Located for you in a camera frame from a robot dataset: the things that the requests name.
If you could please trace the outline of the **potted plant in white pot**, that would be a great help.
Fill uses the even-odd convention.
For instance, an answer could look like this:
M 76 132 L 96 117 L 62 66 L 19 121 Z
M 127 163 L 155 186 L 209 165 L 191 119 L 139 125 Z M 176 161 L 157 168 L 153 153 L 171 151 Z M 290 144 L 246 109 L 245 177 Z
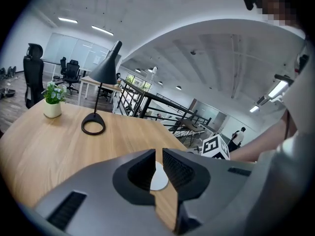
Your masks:
M 44 97 L 44 115 L 48 118 L 56 118 L 62 114 L 61 102 L 65 102 L 66 86 L 57 85 L 53 81 L 47 83 Z

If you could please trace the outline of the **white round plate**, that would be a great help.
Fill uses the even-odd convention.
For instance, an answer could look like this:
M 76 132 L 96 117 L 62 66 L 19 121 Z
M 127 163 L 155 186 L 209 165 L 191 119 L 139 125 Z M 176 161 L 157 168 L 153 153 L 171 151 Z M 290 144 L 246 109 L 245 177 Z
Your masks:
M 159 191 L 168 184 L 168 177 L 163 169 L 163 165 L 156 161 L 156 170 L 151 180 L 150 190 Z

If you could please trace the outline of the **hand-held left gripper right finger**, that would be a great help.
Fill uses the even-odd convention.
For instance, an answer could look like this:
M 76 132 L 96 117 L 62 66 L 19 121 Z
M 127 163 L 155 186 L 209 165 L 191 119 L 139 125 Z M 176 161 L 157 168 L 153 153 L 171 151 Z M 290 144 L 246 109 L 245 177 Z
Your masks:
M 253 163 L 203 157 L 164 148 L 163 169 L 178 194 L 174 233 L 183 235 L 214 218 L 238 194 Z

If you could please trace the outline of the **black desk lamp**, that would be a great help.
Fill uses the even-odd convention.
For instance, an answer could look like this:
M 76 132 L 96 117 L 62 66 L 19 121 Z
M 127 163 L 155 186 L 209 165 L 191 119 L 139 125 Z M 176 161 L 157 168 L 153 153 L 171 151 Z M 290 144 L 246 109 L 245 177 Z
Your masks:
M 94 106 L 94 112 L 88 114 L 81 123 L 81 129 L 85 134 L 96 136 L 104 133 L 106 126 L 103 118 L 97 113 L 97 105 L 99 100 L 99 95 L 101 91 L 101 87 L 103 84 L 108 85 L 115 85 L 117 83 L 117 76 L 116 76 L 116 57 L 119 53 L 119 50 L 122 47 L 122 42 L 117 41 L 113 48 L 109 51 L 107 57 L 104 61 L 102 61 L 97 68 L 94 69 L 94 71 L 91 73 L 91 79 L 97 81 L 100 83 L 99 89 L 97 92 L 96 102 Z M 90 132 L 88 131 L 85 126 L 88 123 L 96 123 L 101 126 L 101 130 L 98 132 Z

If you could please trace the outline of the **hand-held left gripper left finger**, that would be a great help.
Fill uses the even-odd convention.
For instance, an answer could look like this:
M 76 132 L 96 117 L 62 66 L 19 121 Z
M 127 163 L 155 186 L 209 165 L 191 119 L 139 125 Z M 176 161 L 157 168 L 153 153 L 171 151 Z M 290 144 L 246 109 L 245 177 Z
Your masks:
M 154 149 L 91 164 L 48 192 L 35 206 L 71 236 L 172 236 L 150 193 Z

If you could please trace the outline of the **black metal railing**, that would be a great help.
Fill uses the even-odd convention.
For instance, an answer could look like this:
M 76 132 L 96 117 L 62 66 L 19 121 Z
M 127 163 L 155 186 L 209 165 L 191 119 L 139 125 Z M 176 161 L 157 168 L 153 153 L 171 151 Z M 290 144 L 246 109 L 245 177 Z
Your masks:
M 189 110 L 159 93 L 149 93 L 126 80 L 121 80 L 120 87 L 122 92 L 117 108 L 122 115 L 160 122 L 172 134 L 179 119 L 190 119 L 205 128 L 205 132 L 196 135 L 196 139 L 204 140 L 214 135 L 208 126 L 211 119 L 203 118 L 197 111 Z

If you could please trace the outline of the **dark wooden side table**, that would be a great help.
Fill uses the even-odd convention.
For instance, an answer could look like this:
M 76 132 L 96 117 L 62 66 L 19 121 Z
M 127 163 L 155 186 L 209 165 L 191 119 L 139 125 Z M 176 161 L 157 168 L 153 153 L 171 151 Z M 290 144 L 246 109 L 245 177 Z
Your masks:
M 179 119 L 178 124 L 175 125 L 175 130 L 173 131 L 173 135 L 176 138 L 182 138 L 182 143 L 185 142 L 187 138 L 189 138 L 189 145 L 196 139 L 196 135 L 200 135 L 205 132 L 205 128 L 197 125 L 190 119 Z

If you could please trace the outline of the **grey desk with white legs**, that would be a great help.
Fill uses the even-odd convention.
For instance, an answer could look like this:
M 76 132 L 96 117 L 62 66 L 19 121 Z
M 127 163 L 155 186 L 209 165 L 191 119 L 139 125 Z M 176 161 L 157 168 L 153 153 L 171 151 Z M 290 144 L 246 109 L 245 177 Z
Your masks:
M 43 61 L 45 64 L 51 64 L 51 65 L 53 65 L 53 72 L 52 72 L 52 77 L 51 77 L 51 80 L 53 81 L 53 80 L 54 80 L 55 73 L 56 73 L 56 69 L 57 69 L 57 67 L 61 68 L 61 63 L 60 63 L 60 62 L 55 62 L 55 61 L 50 61 L 50 60 L 47 60 L 47 59 L 42 59 L 42 61 Z

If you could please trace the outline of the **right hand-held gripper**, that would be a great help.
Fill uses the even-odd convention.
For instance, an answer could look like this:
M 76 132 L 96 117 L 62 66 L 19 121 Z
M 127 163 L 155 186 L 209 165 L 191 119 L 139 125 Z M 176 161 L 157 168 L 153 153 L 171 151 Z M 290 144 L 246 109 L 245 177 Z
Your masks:
M 201 156 L 230 160 L 228 146 L 219 134 L 203 141 Z

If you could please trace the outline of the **person's beige shirt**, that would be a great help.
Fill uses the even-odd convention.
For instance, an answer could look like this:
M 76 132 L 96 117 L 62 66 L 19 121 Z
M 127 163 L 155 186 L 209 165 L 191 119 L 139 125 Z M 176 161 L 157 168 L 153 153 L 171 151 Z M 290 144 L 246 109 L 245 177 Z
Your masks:
M 273 155 L 251 225 L 268 236 L 298 236 L 315 218 L 315 45 L 308 39 L 305 67 L 283 96 L 297 130 Z

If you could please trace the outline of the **person's right forearm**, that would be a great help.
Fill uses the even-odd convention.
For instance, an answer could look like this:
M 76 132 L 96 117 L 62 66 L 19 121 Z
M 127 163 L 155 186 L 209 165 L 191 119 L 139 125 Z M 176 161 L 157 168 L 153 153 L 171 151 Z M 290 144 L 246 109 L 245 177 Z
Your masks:
M 293 120 L 290 120 L 289 125 L 287 125 L 286 121 L 281 119 L 257 138 L 233 151 L 230 154 L 230 160 L 257 161 L 261 153 L 275 150 L 286 138 L 292 137 L 296 131 L 297 128 Z

